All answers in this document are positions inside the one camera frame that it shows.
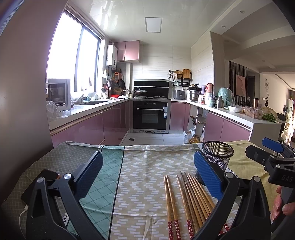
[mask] oven handle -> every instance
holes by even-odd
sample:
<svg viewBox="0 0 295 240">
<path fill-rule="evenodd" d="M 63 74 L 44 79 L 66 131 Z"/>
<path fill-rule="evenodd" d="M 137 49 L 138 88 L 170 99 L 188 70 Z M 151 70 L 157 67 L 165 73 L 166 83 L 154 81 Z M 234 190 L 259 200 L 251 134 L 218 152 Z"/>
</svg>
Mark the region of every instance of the oven handle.
<svg viewBox="0 0 295 240">
<path fill-rule="evenodd" d="M 164 109 L 150 109 L 150 108 L 137 108 L 137 110 L 157 110 L 157 111 L 164 111 Z"/>
</svg>

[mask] black smartphone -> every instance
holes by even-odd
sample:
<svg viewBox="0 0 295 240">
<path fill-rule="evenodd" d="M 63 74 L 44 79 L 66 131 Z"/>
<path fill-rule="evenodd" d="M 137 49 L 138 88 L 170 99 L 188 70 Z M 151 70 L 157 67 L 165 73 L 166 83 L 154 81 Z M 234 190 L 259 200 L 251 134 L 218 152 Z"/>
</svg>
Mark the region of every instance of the black smartphone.
<svg viewBox="0 0 295 240">
<path fill-rule="evenodd" d="M 39 173 L 39 175 L 34 179 L 34 181 L 28 186 L 28 188 L 24 191 L 20 199 L 27 205 L 30 203 L 31 195 L 34 189 L 35 182 L 39 177 L 44 177 L 46 181 L 48 180 L 56 180 L 60 178 L 59 173 L 56 173 L 54 171 L 43 169 L 42 172 Z"/>
</svg>

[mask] mesh cup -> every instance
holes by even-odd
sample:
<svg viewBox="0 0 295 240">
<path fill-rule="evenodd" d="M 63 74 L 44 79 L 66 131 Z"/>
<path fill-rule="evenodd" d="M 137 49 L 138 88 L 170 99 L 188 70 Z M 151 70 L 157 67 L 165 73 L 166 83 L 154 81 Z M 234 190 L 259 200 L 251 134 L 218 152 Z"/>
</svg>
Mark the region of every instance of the mesh cup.
<svg viewBox="0 0 295 240">
<path fill-rule="evenodd" d="M 224 142 L 219 141 L 208 141 L 202 145 L 203 153 L 212 163 L 217 163 L 218 166 L 223 170 L 226 170 L 230 158 L 234 154 L 234 150 L 231 146 Z M 202 185 L 204 184 L 198 171 L 196 172 L 196 178 Z"/>
</svg>

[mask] pink painting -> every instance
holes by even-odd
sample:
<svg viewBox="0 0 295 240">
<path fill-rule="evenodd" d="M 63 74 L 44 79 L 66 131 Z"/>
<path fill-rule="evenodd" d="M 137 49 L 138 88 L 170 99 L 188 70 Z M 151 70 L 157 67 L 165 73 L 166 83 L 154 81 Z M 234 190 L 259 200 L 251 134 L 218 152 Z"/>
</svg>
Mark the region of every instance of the pink painting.
<svg viewBox="0 0 295 240">
<path fill-rule="evenodd" d="M 236 95 L 246 97 L 246 78 L 237 75 Z"/>
</svg>

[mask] microwave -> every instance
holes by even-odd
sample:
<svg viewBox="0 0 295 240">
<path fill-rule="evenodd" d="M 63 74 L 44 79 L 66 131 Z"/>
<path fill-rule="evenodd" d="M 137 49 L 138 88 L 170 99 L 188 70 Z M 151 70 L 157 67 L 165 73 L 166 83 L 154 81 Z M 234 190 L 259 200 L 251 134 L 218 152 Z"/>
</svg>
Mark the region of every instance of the microwave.
<svg viewBox="0 0 295 240">
<path fill-rule="evenodd" d="M 59 111 L 71 109 L 70 79 L 46 79 L 46 101 L 53 101 Z"/>
</svg>

